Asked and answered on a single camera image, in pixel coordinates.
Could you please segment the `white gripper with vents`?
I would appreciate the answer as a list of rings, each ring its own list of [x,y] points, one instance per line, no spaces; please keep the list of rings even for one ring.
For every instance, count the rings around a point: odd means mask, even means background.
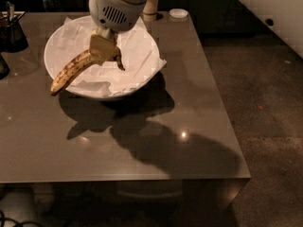
[[[147,0],[89,0],[89,10],[98,26],[114,32],[131,30],[136,24]],[[96,28],[92,31],[88,52],[92,62],[103,64],[112,61],[116,37],[110,30]]]

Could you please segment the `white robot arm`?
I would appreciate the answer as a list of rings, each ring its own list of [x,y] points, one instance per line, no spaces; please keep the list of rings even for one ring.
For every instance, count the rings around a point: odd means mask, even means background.
[[[239,0],[294,52],[303,57],[303,0]],[[89,0],[96,25],[121,32],[132,29],[148,0]]]

